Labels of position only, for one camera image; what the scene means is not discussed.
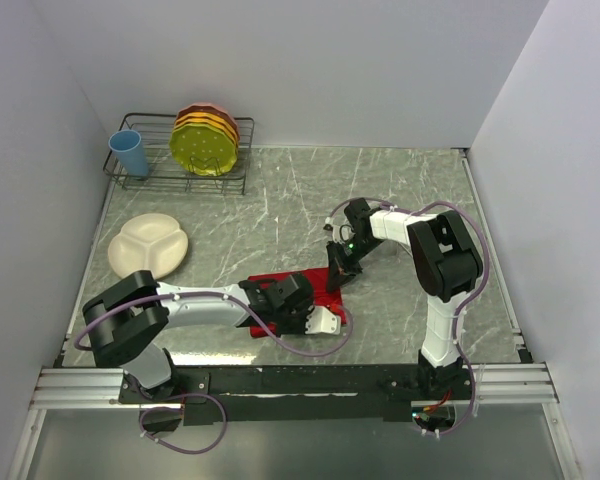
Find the red cloth napkin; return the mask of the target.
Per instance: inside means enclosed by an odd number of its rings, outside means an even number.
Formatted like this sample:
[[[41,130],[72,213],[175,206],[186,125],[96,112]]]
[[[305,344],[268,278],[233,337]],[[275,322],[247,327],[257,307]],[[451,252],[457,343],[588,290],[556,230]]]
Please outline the red cloth napkin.
[[[348,323],[342,311],[343,301],[340,289],[335,292],[325,290],[327,280],[326,268],[311,268],[296,272],[280,272],[253,275],[240,283],[247,293],[249,307],[266,300],[274,307],[285,301],[299,301],[314,298],[315,306],[327,307],[341,317],[341,327]]]

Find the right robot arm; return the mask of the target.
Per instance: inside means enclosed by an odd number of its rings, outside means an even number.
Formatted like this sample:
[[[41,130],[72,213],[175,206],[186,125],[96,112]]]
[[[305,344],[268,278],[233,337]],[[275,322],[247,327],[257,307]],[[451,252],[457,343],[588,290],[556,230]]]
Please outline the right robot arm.
[[[342,204],[349,235],[333,233],[327,243],[326,290],[333,292],[362,273],[360,261],[381,243],[411,250],[417,279],[427,294],[427,322],[415,378],[407,387],[437,399],[471,380],[460,352],[466,306],[484,288],[484,262],[453,208],[428,215],[392,204],[371,207],[364,198]]]

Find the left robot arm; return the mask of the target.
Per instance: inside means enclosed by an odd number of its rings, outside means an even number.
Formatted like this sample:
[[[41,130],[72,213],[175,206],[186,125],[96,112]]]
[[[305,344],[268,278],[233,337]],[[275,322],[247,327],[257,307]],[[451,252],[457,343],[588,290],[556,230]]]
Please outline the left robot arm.
[[[100,368],[122,368],[145,397],[165,402],[180,387],[170,354],[154,343],[163,330],[213,325],[302,335],[313,310],[314,289],[301,273],[204,289],[160,283],[140,270],[83,306],[85,329],[74,346],[90,351]]]

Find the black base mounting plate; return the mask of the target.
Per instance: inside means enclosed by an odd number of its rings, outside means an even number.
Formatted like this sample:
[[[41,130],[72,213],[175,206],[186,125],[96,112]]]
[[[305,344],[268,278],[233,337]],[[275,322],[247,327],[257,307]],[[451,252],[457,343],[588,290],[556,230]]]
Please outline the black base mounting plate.
[[[381,419],[408,422],[416,402],[468,400],[465,367],[416,364],[178,366],[164,387],[140,392],[124,375],[124,405],[181,406],[187,426],[222,420]]]

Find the cream divided plate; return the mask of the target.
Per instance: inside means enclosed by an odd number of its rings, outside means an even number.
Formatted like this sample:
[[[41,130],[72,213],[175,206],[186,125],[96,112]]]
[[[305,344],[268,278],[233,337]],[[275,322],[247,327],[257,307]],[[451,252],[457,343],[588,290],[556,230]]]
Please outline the cream divided plate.
[[[127,221],[108,246],[108,262],[124,278],[148,270],[158,280],[173,273],[185,259],[189,238],[180,223],[161,213],[147,213]]]

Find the yellow-green dotted plate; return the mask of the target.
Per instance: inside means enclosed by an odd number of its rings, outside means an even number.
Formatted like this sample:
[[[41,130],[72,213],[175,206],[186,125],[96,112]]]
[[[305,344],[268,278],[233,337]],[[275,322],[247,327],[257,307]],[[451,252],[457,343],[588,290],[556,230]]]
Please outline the yellow-green dotted plate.
[[[181,167],[198,176],[227,174],[238,160],[238,148],[232,140],[209,126],[184,126],[170,136],[169,148]]]

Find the orange striped plate stack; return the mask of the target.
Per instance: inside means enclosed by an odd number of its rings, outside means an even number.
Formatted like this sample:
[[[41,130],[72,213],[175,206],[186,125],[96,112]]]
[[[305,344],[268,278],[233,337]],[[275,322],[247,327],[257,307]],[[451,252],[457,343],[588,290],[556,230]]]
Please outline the orange striped plate stack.
[[[176,131],[188,125],[213,127],[231,139],[235,147],[239,146],[238,124],[222,107],[211,103],[198,102],[180,110],[176,116],[171,136],[174,136]]]

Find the blue plastic cup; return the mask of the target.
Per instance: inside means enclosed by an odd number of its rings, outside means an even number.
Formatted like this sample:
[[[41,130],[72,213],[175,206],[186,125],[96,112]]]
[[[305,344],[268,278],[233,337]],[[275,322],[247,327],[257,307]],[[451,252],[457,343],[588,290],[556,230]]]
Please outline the blue plastic cup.
[[[132,129],[120,130],[109,138],[108,146],[129,175],[149,175],[149,163],[139,132]]]

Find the aluminium frame rail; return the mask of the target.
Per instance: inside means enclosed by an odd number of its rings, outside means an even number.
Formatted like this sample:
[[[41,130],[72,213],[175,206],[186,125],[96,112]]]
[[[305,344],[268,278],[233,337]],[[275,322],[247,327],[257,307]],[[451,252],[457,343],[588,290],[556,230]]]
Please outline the aluminium frame rail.
[[[544,364],[482,364],[477,368],[476,401],[488,404],[549,404],[558,401]],[[120,408],[121,369],[59,368],[41,371],[31,410]]]

